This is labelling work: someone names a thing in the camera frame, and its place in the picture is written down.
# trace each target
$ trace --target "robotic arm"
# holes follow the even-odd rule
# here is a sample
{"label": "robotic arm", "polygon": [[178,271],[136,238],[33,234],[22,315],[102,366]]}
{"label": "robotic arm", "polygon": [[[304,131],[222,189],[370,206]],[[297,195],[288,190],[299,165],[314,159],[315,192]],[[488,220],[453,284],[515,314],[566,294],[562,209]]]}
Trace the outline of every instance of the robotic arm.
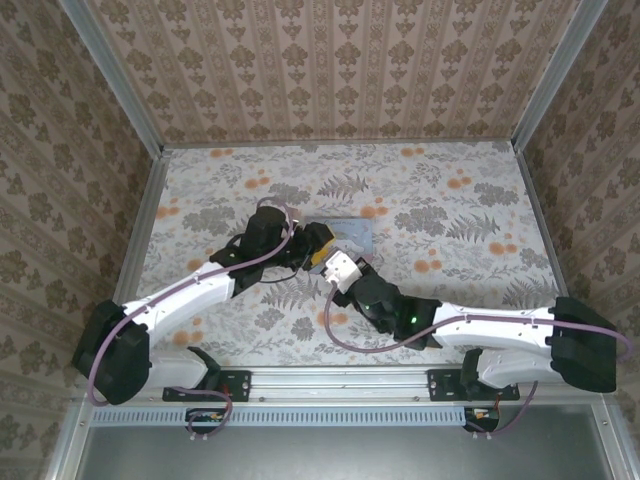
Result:
{"label": "robotic arm", "polygon": [[[533,380],[565,381],[597,392],[615,390],[616,340],[595,332],[615,334],[615,327],[580,302],[560,297],[551,308],[509,311],[406,296],[364,260],[354,262],[339,250],[327,255],[333,241],[324,224],[310,223],[303,228],[277,208],[258,206],[245,233],[231,239],[193,274],[122,306],[112,301],[99,304],[72,364],[87,378],[92,378],[93,367],[95,387],[114,405],[143,388],[214,389],[220,367],[205,352],[192,347],[184,352],[154,353],[153,346],[197,312],[259,282],[266,268],[308,271],[324,261],[322,276],[337,289],[333,302],[340,307],[351,305],[379,333],[392,334],[404,346],[417,350],[482,347],[465,356],[461,382],[467,392],[478,388],[495,391]],[[567,322],[581,330],[559,326]],[[333,340],[345,348],[369,352]]]}

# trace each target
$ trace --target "patterned wallpaper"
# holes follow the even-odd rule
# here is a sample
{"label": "patterned wallpaper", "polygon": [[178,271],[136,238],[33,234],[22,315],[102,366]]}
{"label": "patterned wallpaper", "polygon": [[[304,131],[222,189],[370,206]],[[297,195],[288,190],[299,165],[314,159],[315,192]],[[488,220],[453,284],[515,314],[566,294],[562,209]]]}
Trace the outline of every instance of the patterned wallpaper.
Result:
{"label": "patterned wallpaper", "polygon": [[[573,295],[640,338],[640,2],[610,0],[526,148]],[[640,354],[618,398],[640,445]]]}
{"label": "patterned wallpaper", "polygon": [[0,478],[44,472],[149,164],[57,2],[0,2]]}
{"label": "patterned wallpaper", "polygon": [[166,143],[508,138],[579,0],[89,0]]}

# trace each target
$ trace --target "purple cable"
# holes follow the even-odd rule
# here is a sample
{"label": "purple cable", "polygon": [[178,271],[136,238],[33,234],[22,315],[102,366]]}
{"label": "purple cable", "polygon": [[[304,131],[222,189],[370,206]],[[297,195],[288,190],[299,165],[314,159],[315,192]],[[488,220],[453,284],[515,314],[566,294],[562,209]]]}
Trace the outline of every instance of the purple cable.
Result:
{"label": "purple cable", "polygon": [[[380,347],[380,348],[354,347],[354,346],[349,345],[349,344],[343,342],[342,340],[338,339],[333,334],[333,332],[331,331],[331,320],[330,320],[330,317],[329,317],[329,312],[331,310],[331,302],[333,301],[333,297],[335,296],[336,292],[338,291],[338,286],[335,284],[335,282],[332,282],[332,285],[333,285],[333,288],[331,289],[331,292],[329,293],[329,296],[327,297],[327,303],[325,303],[325,305],[324,305],[324,329],[327,332],[327,335],[329,336],[331,341],[333,341],[333,343],[335,343],[336,345],[344,348],[345,350],[350,350],[352,352],[357,352],[357,353],[384,353],[384,352],[389,352],[391,350],[395,350],[396,348],[404,347],[405,345],[408,345],[409,343],[417,340],[418,338],[424,337],[425,335],[429,335],[431,332],[434,332],[439,327],[444,327],[445,325],[451,325],[452,323],[457,323],[457,322],[463,322],[463,321],[469,321],[469,320],[486,320],[486,321],[489,321],[489,322],[498,322],[498,323],[528,323],[528,322],[523,322],[522,318],[495,318],[495,317],[492,317],[490,315],[477,315],[477,314],[458,315],[456,317],[452,317],[452,318],[448,318],[446,320],[443,320],[442,322],[440,322],[440,323],[438,323],[436,325],[432,325],[432,326],[430,326],[428,328],[425,328],[424,330],[416,333],[415,335],[412,335],[411,337],[407,338],[406,340],[403,340],[402,342],[394,343],[393,345],[389,345],[389,346],[386,346],[386,347]],[[581,324],[577,324],[577,323],[563,322],[561,320],[534,319],[534,320],[532,320],[532,323],[535,323],[536,325],[551,325],[551,326],[555,326],[555,327],[571,328],[571,329],[574,329],[574,330],[581,330],[583,332],[592,332],[592,333],[599,333],[599,334],[602,334],[602,335],[609,335],[610,337],[613,337],[616,340],[619,340],[620,342],[625,344],[626,351],[623,354],[618,356],[618,361],[619,362],[624,362],[625,360],[629,359],[631,357],[631,355],[633,354],[633,343],[631,343],[631,340],[629,340],[627,337],[625,337],[621,333],[615,332],[613,330],[609,330],[607,328],[596,327],[594,325],[581,325]],[[537,388],[538,388],[538,382],[537,381],[533,382],[533,386],[531,387],[531,391],[529,392],[529,395],[527,396],[527,399],[525,400],[524,404],[522,405],[522,408],[520,409],[518,414],[515,416],[515,418],[511,422],[509,422],[507,425],[505,425],[504,427],[499,428],[499,429],[497,429],[497,430],[495,430],[493,432],[484,432],[484,429],[480,428],[475,423],[472,423],[472,422],[467,422],[467,423],[469,425],[471,425],[473,428],[475,428],[476,430],[479,430],[480,432],[486,433],[487,436],[489,436],[489,435],[500,435],[501,433],[504,433],[504,432],[510,430],[511,428],[513,428],[513,426],[516,423],[518,423],[518,421],[520,421],[520,419],[522,418],[524,413],[529,408],[529,405],[531,404],[531,401],[533,400],[533,396],[536,393]]]}
{"label": "purple cable", "polygon": [[513,420],[511,420],[509,423],[507,423],[504,427],[500,427],[500,428],[494,430],[493,432],[487,432],[481,426],[476,425],[473,422],[469,422],[468,420],[467,420],[467,425],[475,428],[480,433],[484,433],[487,437],[492,437],[494,435],[501,435],[504,432],[507,432],[507,431],[511,430],[514,427],[514,425],[516,423],[518,423],[520,421],[520,419],[524,416],[525,412],[529,408],[529,405],[531,405],[531,401],[533,400],[533,396],[536,394],[536,390],[537,389],[538,389],[538,381],[536,380],[535,382],[533,382],[533,385],[531,386],[531,391],[529,392],[529,395],[527,395],[527,398],[525,399],[524,403],[522,404],[522,407],[520,407],[520,410],[518,410],[518,414],[513,418]]}
{"label": "purple cable", "polygon": [[[194,395],[194,394],[195,395],[212,395],[214,397],[222,398],[225,402],[227,402],[227,412],[225,413],[225,416],[223,417],[222,421],[218,424],[218,426],[215,428],[215,430],[213,430],[213,432],[206,434],[207,436],[217,435],[218,433],[220,433],[220,430],[222,430],[225,427],[225,425],[229,423],[229,420],[231,419],[231,414],[233,413],[233,402],[231,401],[231,397],[229,397],[229,395],[224,394],[222,392],[216,392],[215,390],[189,390],[188,388],[183,388],[183,387],[169,387],[169,388],[172,388],[176,392],[188,393],[189,395]],[[187,430],[194,437],[198,437],[198,436],[204,437],[204,435],[200,435],[193,431],[194,419],[202,415],[204,415],[203,412],[193,412],[189,417],[189,421],[187,423]]]}
{"label": "purple cable", "polygon": [[100,367],[100,362],[102,362],[102,358],[104,357],[104,354],[106,353],[107,348],[109,348],[109,345],[111,344],[113,339],[116,337],[116,335],[118,335],[118,333],[120,333],[120,331],[130,321],[134,320],[139,315],[142,315],[143,313],[148,312],[149,309],[155,307],[156,305],[158,305],[163,300],[166,300],[167,298],[171,297],[172,295],[184,290],[187,287],[190,287],[191,285],[195,284],[198,281],[206,280],[207,278],[215,277],[216,275],[221,275],[223,273],[232,272],[232,271],[238,270],[240,268],[250,267],[252,265],[260,263],[260,262],[262,262],[264,260],[267,260],[267,259],[273,257],[274,255],[276,255],[280,250],[282,250],[287,245],[287,242],[289,241],[289,239],[293,235],[293,230],[294,230],[293,215],[292,215],[291,209],[289,208],[289,206],[286,203],[284,203],[282,200],[280,200],[277,197],[265,197],[265,198],[262,198],[262,199],[258,200],[257,207],[260,207],[264,202],[267,202],[267,201],[270,201],[270,202],[275,203],[276,205],[282,207],[284,209],[285,213],[286,213],[286,216],[287,216],[287,225],[288,225],[289,229],[287,230],[287,234],[283,238],[282,242],[280,242],[280,245],[278,245],[276,248],[271,250],[269,253],[266,253],[266,254],[262,255],[261,257],[255,258],[253,260],[248,260],[246,262],[239,263],[238,265],[233,265],[231,267],[219,268],[218,270],[214,270],[212,272],[205,273],[204,275],[198,277],[198,280],[195,280],[195,279],[191,278],[191,279],[189,279],[189,280],[187,280],[187,281],[185,281],[185,282],[183,282],[183,283],[181,283],[179,285],[176,285],[175,287],[167,290],[162,295],[160,295],[157,298],[151,300],[146,305],[143,305],[142,307],[138,308],[137,310],[133,311],[132,313],[130,313],[129,315],[124,317],[122,320],[120,320],[116,324],[116,326],[113,328],[113,330],[111,330],[109,332],[109,334],[106,336],[106,338],[104,339],[104,342],[102,342],[102,345],[100,345],[100,348],[98,349],[98,352],[96,353],[96,358],[94,359],[93,364],[91,365],[91,370],[89,371],[89,379],[88,379],[89,381],[88,381],[88,384],[87,384],[87,397],[89,398],[89,402],[91,402],[92,405],[94,405],[96,407],[105,407],[105,406],[109,405],[109,402],[98,400],[96,398],[96,396],[95,396],[94,386],[95,386],[95,382],[96,382],[96,376],[98,374],[98,368]]}
{"label": "purple cable", "polygon": [[[324,305],[324,329],[327,332],[327,335],[329,336],[329,338],[333,341],[333,343],[335,343],[336,345],[339,345],[345,350],[350,350],[352,352],[357,352],[357,353],[390,352],[391,350],[395,350],[396,348],[404,347],[410,344],[411,342],[414,342],[415,340],[421,337],[424,337],[425,335],[429,335],[430,333],[436,331],[440,327],[451,325],[452,323],[457,323],[457,322],[465,322],[465,321],[471,321],[471,320],[484,320],[488,322],[497,322],[497,323],[519,323],[519,324],[529,323],[528,321],[524,321],[522,318],[496,318],[491,315],[478,315],[478,314],[458,315],[458,316],[443,320],[442,322],[436,325],[432,325],[428,328],[425,328],[424,330],[416,333],[415,335],[410,336],[406,340],[403,340],[402,342],[394,343],[393,345],[388,345],[386,347],[379,347],[379,348],[354,347],[338,339],[331,331],[331,321],[329,319],[329,312],[331,310],[331,302],[333,301],[333,297],[337,291],[338,291],[338,288],[335,285],[335,283],[333,283],[333,288],[331,289],[331,293],[329,293],[329,296],[327,297],[327,303],[325,303]],[[546,320],[542,318],[533,319],[531,320],[531,323],[534,323],[535,325],[551,325],[553,327],[570,328],[573,330],[581,330],[583,332],[609,335],[610,337],[613,337],[616,340],[624,343],[627,348],[623,354],[618,356],[619,362],[624,362],[625,360],[628,360],[633,354],[633,343],[631,342],[631,340],[629,340],[627,337],[625,337],[621,333],[618,333],[613,330],[609,330],[607,328],[596,327],[595,325],[581,325],[579,323],[563,322],[562,320]]]}

